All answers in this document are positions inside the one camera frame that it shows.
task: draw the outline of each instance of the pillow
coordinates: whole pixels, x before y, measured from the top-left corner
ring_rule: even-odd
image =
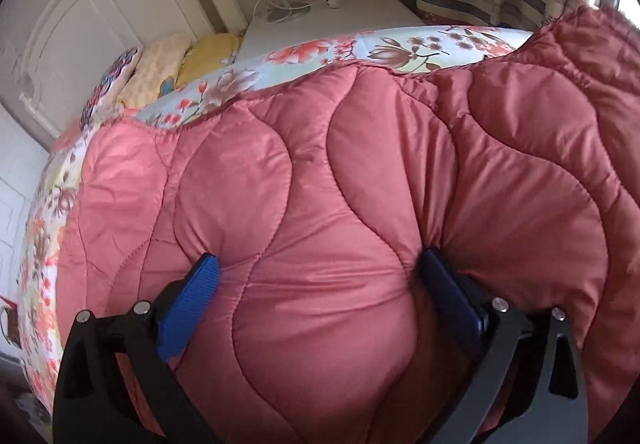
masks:
[[[98,109],[108,108],[112,106],[122,89],[124,89],[127,81],[131,78],[131,74],[138,66],[140,57],[142,56],[142,47],[134,47],[127,50],[107,69],[100,79],[100,83],[94,88],[89,101],[82,109],[80,116],[80,128],[84,130],[91,122],[92,117]]]
[[[191,45],[186,34],[165,36],[152,43],[142,54],[135,74],[120,93],[125,108],[141,109],[175,87],[180,64]]]
[[[209,34],[184,57],[176,87],[233,63],[240,47],[240,37],[231,33]]]

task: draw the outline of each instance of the white headboard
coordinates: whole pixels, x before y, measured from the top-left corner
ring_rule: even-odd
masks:
[[[33,93],[20,100],[58,137],[80,114],[102,73],[126,49],[172,33],[193,41],[213,33],[205,9],[212,3],[226,30],[247,23],[236,0],[50,0],[31,31],[21,76]]]

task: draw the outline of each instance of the yellow pillow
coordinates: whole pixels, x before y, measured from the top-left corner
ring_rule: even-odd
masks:
[[[174,89],[184,53],[191,46],[186,34],[173,34],[156,40],[142,53],[142,58],[118,101],[126,108],[139,109]]]
[[[176,88],[228,65],[223,60],[231,59],[238,47],[240,37],[236,34],[216,33],[204,37],[185,56],[178,81],[175,82]]]

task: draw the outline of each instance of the ribbed blue surface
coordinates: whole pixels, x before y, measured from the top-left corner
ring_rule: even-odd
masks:
[[[158,354],[164,361],[180,355],[187,348],[219,281],[220,263],[209,255],[158,324]]]

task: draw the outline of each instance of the floral pillow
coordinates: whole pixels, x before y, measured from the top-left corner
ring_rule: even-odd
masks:
[[[87,101],[80,116],[80,128],[84,130],[92,122],[95,113],[102,108],[110,108],[131,78],[142,57],[142,47],[127,50],[113,62],[100,79]]]

